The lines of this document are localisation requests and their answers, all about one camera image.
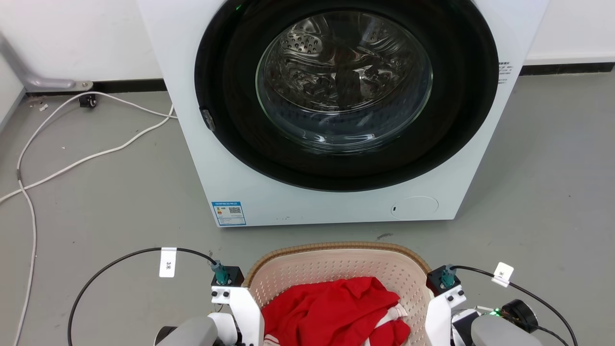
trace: red clothing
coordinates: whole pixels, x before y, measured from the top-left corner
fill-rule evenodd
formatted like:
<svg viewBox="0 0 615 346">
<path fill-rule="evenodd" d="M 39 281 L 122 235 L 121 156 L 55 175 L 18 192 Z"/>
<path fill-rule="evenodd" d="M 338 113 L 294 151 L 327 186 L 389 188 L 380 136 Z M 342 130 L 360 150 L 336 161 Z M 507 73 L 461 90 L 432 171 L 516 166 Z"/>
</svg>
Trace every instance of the red clothing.
<svg viewBox="0 0 615 346">
<path fill-rule="evenodd" d="M 375 329 L 399 301 L 376 278 L 293 286 L 262 309 L 265 334 L 280 346 L 399 346 L 410 334 L 403 321 Z"/>
</svg>

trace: wire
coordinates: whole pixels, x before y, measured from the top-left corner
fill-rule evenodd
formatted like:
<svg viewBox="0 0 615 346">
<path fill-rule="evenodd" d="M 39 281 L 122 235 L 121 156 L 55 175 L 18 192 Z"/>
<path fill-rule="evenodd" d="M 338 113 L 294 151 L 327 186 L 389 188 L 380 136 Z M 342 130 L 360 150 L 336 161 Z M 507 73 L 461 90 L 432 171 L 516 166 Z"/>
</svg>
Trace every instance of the wire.
<svg viewBox="0 0 615 346">
<path fill-rule="evenodd" d="M 493 274 L 491 274 L 491 273 L 489 273 L 489 272 L 486 272 L 486 271 L 484 271 L 484 270 L 477 269 L 477 268 L 474 268 L 474 267 L 467 267 L 467 266 L 465 266 L 465 265 L 454 265 L 454 266 L 452 266 L 452 267 L 451 267 L 451 269 L 464 269 L 464 270 L 470 270 L 470 271 L 472 271 L 472 272 L 481 273 L 481 274 L 483 274 L 483 275 L 486 275 L 486 276 L 489 276 L 489 277 L 492 277 L 492 278 L 494 278 L 494 277 L 495 277 L 495 275 L 493 275 Z M 564 318 L 564 316 L 562 316 L 562 315 L 561 315 L 561 313 L 560 313 L 559 311 L 557 311 L 557 310 L 556 310 L 554 307 L 552 307 L 549 303 L 547 303 L 547 302 L 545 302 L 544 300 L 542 300 L 542 299 L 541 299 L 540 297 L 538 297 L 536 294 L 533 294 L 532 292 L 529 292 L 527 289 L 525 289 L 525 288 L 523 288 L 523 287 L 521 287 L 521 286 L 519 286 L 519 285 L 517 285 L 517 284 L 511 283 L 511 282 L 509 282 L 509 283 L 508 283 L 508 285 L 510 285 L 510 286 L 512 286 L 513 288 L 516 288 L 516 289 L 518 289 L 519 291 L 521 291 L 521 292 L 523 292 L 523 293 L 527 294 L 528 296 L 530 296 L 530 297 L 532 297 L 532 298 L 536 299 L 538 302 L 540 302 L 541 304 L 543 304 L 544 306 L 546 306 L 547 308 L 549 308 L 549 310 L 553 311 L 553 313 L 554 313 L 554 314 L 556 314 L 556 315 L 560 318 L 560 320 L 561 320 L 562 322 L 564 322 L 564 325 L 566 326 L 566 329 L 567 329 L 567 330 L 568 330 L 568 332 L 570 333 L 570 337 L 571 337 L 571 338 L 572 338 L 572 340 L 573 340 L 573 345 L 574 345 L 574 346 L 579 346 L 579 344 L 577 343 L 577 340 L 576 340 L 576 336 L 574 335 L 574 332 L 573 332 L 572 327 L 570 326 L 570 324 L 568 323 L 568 321 L 566 321 L 566 319 Z"/>
<path fill-rule="evenodd" d="M 507 320 L 508 322 L 511 322 L 511 323 L 520 323 L 520 324 L 522 324 L 522 325 L 524 325 L 524 326 L 527 326 L 527 327 L 536 328 L 536 329 L 538 329 L 538 330 L 540 330 L 540 331 L 543 331 L 543 332 L 545 332 L 545 333 L 547 333 L 547 334 L 550 334 L 550 335 L 554 336 L 556 339 L 558 339 L 558 340 L 559 340 L 561 343 L 563 343 L 565 346 L 568 346 L 568 344 L 566 343 L 566 341 L 565 341 L 564 339 L 562 339 L 562 338 L 561 338 L 559 335 L 557 335 L 556 333 L 554 333 L 554 332 L 552 332 L 552 331 L 548 330 L 547 328 L 540 327 L 540 326 L 536 326 L 535 324 L 530 324 L 530 323 L 525 323 L 525 322 L 522 322 L 522 321 L 520 321 L 520 320 L 517 320 L 517 319 L 515 319 L 515 318 L 512 318 L 511 316 L 506 316 L 506 314 L 505 314 L 505 315 L 502 315 L 502 318 L 504 318 L 505 320 Z"/>
<path fill-rule="evenodd" d="M 98 271 L 98 273 L 94 274 L 93 277 L 91 277 L 91 279 L 88 280 L 88 282 L 85 284 L 85 286 L 83 286 L 83 288 L 81 289 L 81 291 L 79 292 L 79 294 L 77 295 L 77 298 L 75 299 L 75 302 L 73 303 L 73 308 L 71 309 L 71 313 L 70 315 L 68 315 L 68 327 L 66 330 L 66 336 L 68 338 L 68 346 L 73 346 L 73 318 L 75 315 L 75 311 L 77 310 L 77 305 L 79 304 L 79 301 L 81 300 L 81 297 L 83 296 L 83 293 L 85 293 L 85 290 L 90 287 L 90 285 L 92 284 L 92 282 L 94 280 L 96 280 L 96 278 L 98 278 L 102 273 L 105 272 L 105 270 L 113 267 L 114 265 L 118 264 L 119 262 L 122 262 L 125 259 L 129 259 L 133 256 L 139 255 L 139 254 L 144 254 L 146 252 L 153 252 L 153 251 L 160 251 L 162 250 L 161 247 L 151 247 L 149 249 L 143 249 L 143 250 L 139 250 L 139 251 L 135 251 L 131 254 L 127 254 L 126 256 L 120 257 L 118 259 L 116 259 L 115 261 L 109 263 L 108 265 L 105 265 L 101 270 Z M 184 249 L 182 247 L 178 247 L 177 251 L 180 252 L 187 252 L 189 254 L 195 254 L 198 256 L 201 256 L 205 259 L 207 259 L 209 262 L 211 262 L 212 264 L 216 264 L 216 262 L 209 257 L 208 255 L 205 255 L 201 252 L 195 251 L 195 250 L 190 250 L 190 249 Z"/>
<path fill-rule="evenodd" d="M 70 165 L 70 166 L 68 166 L 68 167 L 66 167 L 66 168 L 64 168 L 64 169 L 62 169 L 62 170 L 60 170 L 60 171 L 58 171 L 58 172 L 48 176 L 47 178 L 45 178 L 43 180 L 40 180 L 40 181 L 38 181 L 38 182 L 36 182 L 36 183 L 34 183 L 32 185 L 28 185 L 27 187 L 24 187 L 23 186 L 23 182 L 22 182 L 22 174 L 21 174 L 20 168 L 21 168 L 21 164 L 22 164 L 23 155 L 25 154 L 26 149 L 28 149 L 30 143 L 34 140 L 36 135 L 41 131 L 41 129 L 45 125 L 45 123 L 48 122 L 49 119 L 51 119 L 51 117 L 53 117 L 60 109 L 62 109 L 62 107 L 67 105 L 70 101 L 72 101 L 72 100 L 74 100 L 74 99 L 76 99 L 76 98 L 78 98 L 80 96 L 87 95 L 87 94 L 97 94 L 97 95 L 107 96 L 107 97 L 109 97 L 111 99 L 118 100 L 118 101 L 120 101 L 122 103 L 126 103 L 128 105 L 135 106 L 135 107 L 137 107 L 137 108 L 139 108 L 141 110 L 148 111 L 148 112 L 150 112 L 152 114 L 164 116 L 165 119 L 162 122 L 160 122 L 159 124 L 154 125 L 154 126 L 148 128 L 148 129 L 146 129 L 145 131 L 142 131 L 141 133 L 139 133 L 138 135 L 136 135 L 135 137 L 133 137 L 132 139 L 130 139 L 128 142 L 126 142 L 124 145 L 122 145 L 120 147 L 113 148 L 113 149 L 110 149 L 110 150 L 103 151 L 101 153 L 97 153 L 97 154 L 88 156 L 88 157 L 86 157 L 84 159 L 81 159 L 81 160 L 73 163 L 72 165 Z M 26 190 L 29 189 L 29 188 L 33 188 L 35 186 L 38 186 L 38 185 L 40 185 L 40 184 L 42 184 L 42 183 L 44 183 L 44 182 L 46 182 L 46 181 L 48 181 L 48 180 L 58 176 L 58 175 L 66 172 L 66 171 L 72 169 L 73 167 L 78 166 L 79 164 L 84 163 L 84 162 L 86 162 L 86 161 L 88 161 L 90 159 L 93 159 L 93 158 L 96 158 L 98 156 L 102 156 L 102 155 L 105 155 L 105 154 L 108 154 L 108 153 L 112 153 L 114 151 L 118 151 L 118 150 L 121 150 L 121 149 L 127 147 L 128 145 L 130 145 L 132 142 L 134 142 L 137 138 L 141 137 L 142 135 L 148 133 L 149 131 L 157 129 L 158 127 L 161 127 L 170 118 L 177 119 L 176 116 L 172 116 L 173 109 L 174 109 L 174 107 L 171 106 L 171 110 L 169 111 L 169 113 L 167 115 L 165 115 L 165 114 L 162 114 L 162 113 L 155 112 L 153 110 L 149 110 L 147 108 L 143 108 L 143 107 L 141 107 L 139 105 L 136 105 L 136 104 L 134 104 L 132 102 L 124 101 L 124 100 L 119 99 L 119 98 L 117 98 L 115 96 L 104 94 L 102 92 L 97 92 L 97 91 L 85 92 L 85 93 L 82 93 L 82 94 L 79 94 L 79 95 L 75 95 L 74 97 L 71 97 L 70 99 L 68 99 L 66 102 L 62 103 L 53 113 L 51 113 L 51 115 L 47 119 L 45 119 L 45 121 L 38 127 L 38 129 L 36 129 L 36 131 L 34 132 L 32 137 L 30 137 L 29 141 L 26 143 L 25 147 L 22 150 L 22 153 L 19 156 L 19 159 L 17 160 L 17 182 L 19 184 L 19 190 L 14 191 L 12 193 L 9 193 L 8 195 L 6 195 L 6 196 L 4 196 L 4 197 L 2 197 L 0 199 L 0 203 L 2 203 L 3 201 L 7 200 L 8 198 L 10 198 L 12 196 L 15 196 L 15 195 L 17 195 L 19 193 L 23 193 L 23 195 L 25 196 L 26 200 L 28 201 L 28 205 L 30 207 L 30 214 L 31 214 L 31 218 L 32 218 L 33 241 L 32 241 L 32 256 L 30 258 L 30 272 L 28 274 L 28 284 L 26 286 L 26 297 L 25 297 L 24 303 L 23 303 L 22 314 L 21 314 L 21 317 L 19 319 L 19 324 L 17 325 L 17 333 L 15 334 L 15 341 L 13 343 L 14 346 L 17 346 L 19 344 L 19 339 L 22 336 L 23 324 L 24 324 L 25 319 L 26 319 L 26 313 L 28 311 L 28 304 L 30 303 L 30 293 L 32 291 L 32 281 L 33 281 L 33 278 L 34 278 L 34 265 L 35 265 L 35 262 L 36 262 L 36 250 L 37 250 L 37 244 L 38 244 L 38 242 L 37 242 L 37 229 L 36 229 L 36 215 L 34 213 L 34 206 L 32 205 L 32 200 L 30 200 L 30 196 L 28 196 Z"/>
</svg>

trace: white wall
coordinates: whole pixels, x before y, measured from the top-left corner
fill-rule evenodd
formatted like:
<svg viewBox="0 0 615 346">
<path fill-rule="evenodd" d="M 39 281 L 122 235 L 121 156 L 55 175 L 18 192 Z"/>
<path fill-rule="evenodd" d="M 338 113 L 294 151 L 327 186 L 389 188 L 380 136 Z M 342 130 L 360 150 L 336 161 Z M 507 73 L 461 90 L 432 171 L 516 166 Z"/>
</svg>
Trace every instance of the white wall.
<svg viewBox="0 0 615 346">
<path fill-rule="evenodd" d="M 0 132 L 6 124 L 7 115 L 14 110 L 14 106 L 17 105 L 23 95 L 23 91 L 22 83 L 4 61 L 4 58 L 0 57 Z"/>
<path fill-rule="evenodd" d="M 615 0 L 551 0 L 527 64 L 615 62 L 614 14 Z M 162 77 L 135 0 L 0 0 L 0 31 L 46 77 Z"/>
</svg>

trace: black baseboard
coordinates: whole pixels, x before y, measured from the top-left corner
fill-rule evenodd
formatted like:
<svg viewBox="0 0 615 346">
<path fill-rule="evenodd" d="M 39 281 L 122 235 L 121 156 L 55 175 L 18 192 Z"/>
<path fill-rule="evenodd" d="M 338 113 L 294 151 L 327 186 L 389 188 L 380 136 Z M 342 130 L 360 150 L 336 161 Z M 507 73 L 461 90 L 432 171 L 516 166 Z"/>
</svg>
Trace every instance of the black baseboard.
<svg viewBox="0 0 615 346">
<path fill-rule="evenodd" d="M 571 74 L 571 73 L 606 73 L 611 72 L 615 62 L 604 63 L 569 63 L 561 65 L 526 65 L 521 68 L 520 76 L 541 76 L 547 74 Z M 94 82 L 93 91 L 107 94 L 119 94 L 122 92 L 151 92 L 167 91 L 163 79 L 139 79 L 131 81 L 103 81 Z M 27 93 L 27 96 L 58 96 L 77 95 L 81 92 L 35 92 Z"/>
<path fill-rule="evenodd" d="M 546 74 L 605 73 L 611 72 L 615 62 L 565 63 L 559 65 L 526 65 L 520 76 L 543 76 Z"/>
</svg>

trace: brown basket rim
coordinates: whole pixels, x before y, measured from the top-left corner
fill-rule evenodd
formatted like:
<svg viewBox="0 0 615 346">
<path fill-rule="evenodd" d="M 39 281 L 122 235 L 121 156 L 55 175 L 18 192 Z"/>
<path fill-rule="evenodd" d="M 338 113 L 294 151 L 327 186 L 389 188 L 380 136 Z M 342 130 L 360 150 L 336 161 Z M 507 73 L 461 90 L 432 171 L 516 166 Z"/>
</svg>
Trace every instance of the brown basket rim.
<svg viewBox="0 0 615 346">
<path fill-rule="evenodd" d="M 408 249 L 407 247 L 391 244 L 391 243 L 376 243 L 373 241 L 343 241 L 343 242 L 335 242 L 335 243 L 314 243 L 300 246 L 291 246 L 285 247 L 283 249 L 278 249 L 275 251 L 271 251 L 270 253 L 262 256 L 260 260 L 256 261 L 248 275 L 245 277 L 245 281 L 243 283 L 243 287 L 250 287 L 252 284 L 252 279 L 254 279 L 254 275 L 258 272 L 258 270 L 269 262 L 272 259 L 277 257 L 291 255 L 291 254 L 299 254 L 301 252 L 310 252 L 310 251 L 320 251 L 320 250 L 338 250 L 338 249 L 368 249 L 368 250 L 384 250 L 384 251 L 392 251 L 398 252 L 402 255 L 406 255 L 414 260 L 421 269 L 428 274 L 431 272 L 431 268 L 421 258 L 421 256 L 417 255 L 414 251 Z"/>
</svg>

